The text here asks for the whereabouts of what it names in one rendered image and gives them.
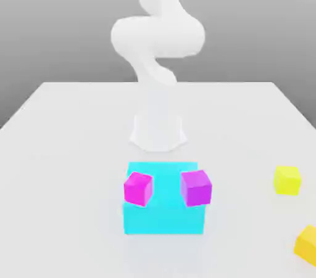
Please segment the small magenta cube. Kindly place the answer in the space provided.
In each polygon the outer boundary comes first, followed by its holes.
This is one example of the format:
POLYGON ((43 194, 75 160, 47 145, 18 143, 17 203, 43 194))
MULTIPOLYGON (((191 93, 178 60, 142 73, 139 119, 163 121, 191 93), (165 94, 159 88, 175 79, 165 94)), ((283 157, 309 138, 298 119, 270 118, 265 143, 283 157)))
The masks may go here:
POLYGON ((153 195, 153 177, 134 171, 124 182, 123 188, 126 202, 145 207, 153 195))

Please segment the small purple cube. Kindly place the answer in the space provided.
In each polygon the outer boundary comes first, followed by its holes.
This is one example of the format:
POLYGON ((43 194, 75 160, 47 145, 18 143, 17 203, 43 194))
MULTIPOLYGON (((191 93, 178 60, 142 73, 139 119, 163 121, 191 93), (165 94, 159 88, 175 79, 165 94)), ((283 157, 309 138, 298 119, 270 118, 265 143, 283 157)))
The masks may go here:
POLYGON ((212 183, 204 170, 181 173, 180 194, 186 206, 208 205, 212 198, 212 183))

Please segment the small yellow cube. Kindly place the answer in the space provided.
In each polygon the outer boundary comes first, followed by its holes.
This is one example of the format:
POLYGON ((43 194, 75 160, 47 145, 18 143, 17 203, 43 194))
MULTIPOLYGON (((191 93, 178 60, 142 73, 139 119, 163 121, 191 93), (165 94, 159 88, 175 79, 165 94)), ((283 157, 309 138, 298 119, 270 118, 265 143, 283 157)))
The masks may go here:
POLYGON ((275 192, 281 195, 298 195, 301 174, 295 166, 277 166, 273 178, 275 192))

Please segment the small orange cube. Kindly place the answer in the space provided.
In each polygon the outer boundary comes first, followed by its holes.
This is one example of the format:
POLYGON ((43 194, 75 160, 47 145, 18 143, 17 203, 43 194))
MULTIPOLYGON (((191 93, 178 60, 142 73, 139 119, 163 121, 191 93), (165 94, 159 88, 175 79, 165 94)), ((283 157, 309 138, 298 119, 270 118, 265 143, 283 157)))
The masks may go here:
POLYGON ((294 245, 294 253, 316 267, 315 226, 306 226, 306 228, 298 235, 294 245))

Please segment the large cyan box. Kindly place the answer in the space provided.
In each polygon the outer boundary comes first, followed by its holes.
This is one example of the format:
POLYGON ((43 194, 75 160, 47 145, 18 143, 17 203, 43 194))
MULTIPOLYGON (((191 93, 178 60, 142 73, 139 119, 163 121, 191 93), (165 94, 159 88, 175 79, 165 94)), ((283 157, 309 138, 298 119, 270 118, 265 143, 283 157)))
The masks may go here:
POLYGON ((123 228, 126 234, 202 234, 204 205, 188 207, 180 193, 181 172, 196 171, 194 161, 133 161, 132 172, 153 177, 153 195, 145 207, 123 203, 123 228))

